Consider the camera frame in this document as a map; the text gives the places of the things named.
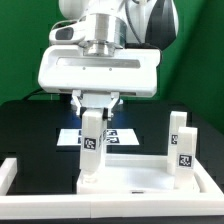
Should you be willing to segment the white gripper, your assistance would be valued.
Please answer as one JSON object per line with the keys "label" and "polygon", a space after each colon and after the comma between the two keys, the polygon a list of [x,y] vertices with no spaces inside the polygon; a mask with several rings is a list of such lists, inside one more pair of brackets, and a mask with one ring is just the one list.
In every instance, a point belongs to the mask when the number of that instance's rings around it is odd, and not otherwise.
{"label": "white gripper", "polygon": [[152,97],[157,91],[158,49],[118,49],[113,57],[84,56],[77,45],[54,45],[42,58],[38,82],[50,93],[71,93],[81,116],[82,92],[111,92],[103,118],[113,117],[122,96]]}

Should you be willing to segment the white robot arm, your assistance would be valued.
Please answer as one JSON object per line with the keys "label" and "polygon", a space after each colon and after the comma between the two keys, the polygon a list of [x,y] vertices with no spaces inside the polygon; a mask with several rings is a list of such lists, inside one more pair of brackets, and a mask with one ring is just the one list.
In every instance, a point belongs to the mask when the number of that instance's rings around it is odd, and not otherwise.
{"label": "white robot arm", "polygon": [[157,92],[162,51],[177,37],[174,0],[59,0],[65,17],[49,34],[38,82],[70,94],[76,113],[99,109],[112,117],[122,96]]}

